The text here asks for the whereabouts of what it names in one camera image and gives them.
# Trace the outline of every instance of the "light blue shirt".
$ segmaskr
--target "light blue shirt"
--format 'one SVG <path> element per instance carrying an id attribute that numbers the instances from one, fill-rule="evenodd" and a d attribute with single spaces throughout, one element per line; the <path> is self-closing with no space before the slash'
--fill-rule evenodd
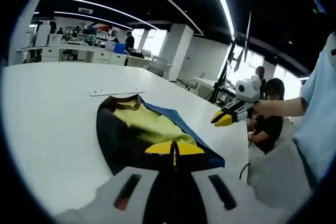
<path id="1" fill-rule="evenodd" d="M 302 86 L 309 106 L 294 135 L 317 180 L 326 174 L 336 153 L 336 67 L 330 61 L 334 48 L 335 33 L 328 37 L 313 73 Z"/>

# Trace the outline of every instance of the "window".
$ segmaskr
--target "window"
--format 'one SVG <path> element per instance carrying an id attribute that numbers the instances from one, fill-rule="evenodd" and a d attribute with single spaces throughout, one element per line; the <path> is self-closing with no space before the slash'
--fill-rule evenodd
<path id="1" fill-rule="evenodd" d="M 30 24 L 29 25 L 29 30 L 34 30 L 34 33 L 36 33 L 36 29 L 37 29 L 37 24 Z"/>
<path id="2" fill-rule="evenodd" d="M 235 46 L 234 49 L 234 58 L 231 62 L 231 64 L 228 64 L 227 67 L 227 79 L 235 85 L 238 80 L 244 80 L 251 78 L 251 76 L 255 75 L 255 71 L 257 67 L 262 66 L 264 63 L 264 58 L 263 56 L 252 52 L 248 51 L 247 52 L 247 57 L 246 57 L 246 62 L 244 62 L 244 54 L 242 56 L 239 69 L 235 71 L 235 67 L 237 64 L 237 59 L 239 57 L 239 54 L 242 51 L 242 47 L 240 46 Z"/>
<path id="3" fill-rule="evenodd" d="M 139 44 L 140 44 L 140 40 L 142 38 L 143 32 L 145 31 L 145 29 L 134 29 L 132 31 L 132 35 L 134 37 L 134 48 L 138 49 Z"/>
<path id="4" fill-rule="evenodd" d="M 275 67 L 274 78 L 279 78 L 284 82 L 285 96 L 284 99 L 293 99 L 299 96 L 302 87 L 301 81 L 294 74 L 284 69 L 282 66 Z"/>
<path id="5" fill-rule="evenodd" d="M 163 45 L 164 38 L 166 37 L 167 30 L 151 29 L 143 46 L 143 50 L 151 52 L 151 55 L 158 56 Z"/>

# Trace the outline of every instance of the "yellow shirt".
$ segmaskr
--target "yellow shirt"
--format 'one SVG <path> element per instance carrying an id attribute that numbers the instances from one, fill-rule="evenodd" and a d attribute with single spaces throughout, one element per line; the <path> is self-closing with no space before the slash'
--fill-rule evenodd
<path id="1" fill-rule="evenodd" d="M 169 118 L 147 109 L 141 103 L 141 97 L 135 95 L 129 98 L 109 98 L 109 105 L 113 103 L 113 114 L 129 126 L 144 130 L 139 137 L 153 144 L 166 141 L 184 141 L 196 145 L 195 140 L 185 134 L 180 127 Z"/>

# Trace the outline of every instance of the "dark hair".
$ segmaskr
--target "dark hair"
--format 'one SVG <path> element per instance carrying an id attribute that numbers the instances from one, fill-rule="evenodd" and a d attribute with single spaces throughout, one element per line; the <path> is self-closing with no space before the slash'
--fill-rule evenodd
<path id="1" fill-rule="evenodd" d="M 257 67 L 256 74 L 259 75 L 261 79 L 263 79 L 265 75 L 265 68 L 263 66 Z"/>
<path id="2" fill-rule="evenodd" d="M 265 94 L 270 96 L 279 95 L 279 100 L 283 100 L 285 95 L 285 86 L 283 82 L 278 78 L 270 79 L 266 83 Z"/>

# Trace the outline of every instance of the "ceiling light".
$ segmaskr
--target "ceiling light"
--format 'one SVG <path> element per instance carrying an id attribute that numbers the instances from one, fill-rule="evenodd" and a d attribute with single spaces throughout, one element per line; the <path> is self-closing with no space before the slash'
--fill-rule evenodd
<path id="1" fill-rule="evenodd" d="M 233 23 L 232 23 L 229 7 L 227 6 L 226 0 L 219 0 L 219 1 L 220 1 L 221 5 L 222 5 L 222 8 L 224 10 L 225 17 L 226 17 L 226 20 L 227 20 L 228 25 L 229 25 L 229 29 L 230 29 L 232 40 L 234 40 L 233 35 L 235 34 L 235 30 L 234 30 L 234 27 L 233 27 Z"/>
<path id="2" fill-rule="evenodd" d="M 112 21 L 109 21 L 109 20 L 106 20 L 106 19 L 102 19 L 102 18 L 96 18 L 96 17 L 92 17 L 92 16 L 88 16 L 88 15 L 83 15 L 83 14 L 78 14 L 78 13 L 66 13 L 66 12 L 54 12 L 54 13 L 68 14 L 68 15 L 77 15 L 77 16 L 82 16 L 82 17 L 93 18 L 93 19 L 97 19 L 97 20 L 101 20 L 101 21 L 109 22 L 109 23 L 112 23 L 112 24 L 115 24 L 115 25 L 122 26 L 122 27 L 125 27 L 125 28 L 127 28 L 127 29 L 131 29 L 131 30 L 133 30 L 133 28 L 131 28 L 131 27 L 124 26 L 124 25 L 118 24 L 118 23 L 116 23 L 116 22 L 112 22 Z"/>
<path id="3" fill-rule="evenodd" d="M 302 78 L 299 78 L 300 81 L 305 81 L 305 80 L 308 80 L 309 79 L 309 76 L 307 77 L 302 77 Z"/>
<path id="4" fill-rule="evenodd" d="M 113 10 L 113 11 L 115 11 L 115 12 L 117 12 L 117 13 L 121 13 L 121 14 L 126 15 L 126 16 L 128 16 L 128 17 L 134 18 L 134 19 L 136 19 L 136 20 L 138 20 L 138 21 L 140 21 L 140 22 L 142 22 L 142 23 L 144 23 L 144 24 L 146 24 L 146 25 L 149 25 L 150 27 L 153 27 L 153 28 L 156 29 L 156 30 L 159 30 L 157 27 L 155 27 L 155 26 L 153 26 L 153 25 L 147 23 L 146 21 L 143 21 L 143 20 L 141 20 L 141 19 L 139 19 L 139 18 L 136 18 L 136 17 L 134 17 L 134 16 L 132 16 L 132 15 L 130 15 L 130 14 L 128 14 L 128 13 L 124 13 L 124 12 L 122 12 L 122 11 L 120 11 L 120 10 L 113 9 L 113 8 L 111 8 L 111 7 L 108 7 L 108 6 L 100 5 L 100 4 L 93 3 L 93 2 L 89 2 L 89 1 L 86 1 L 86 0 L 70 0 L 70 1 L 76 1 L 76 2 L 86 3 L 86 4 L 90 4 L 90 5 L 96 5 L 96 6 L 99 6 L 99 7 L 102 7 L 102 8 L 106 8 L 106 9 L 109 9 L 109 10 Z"/>

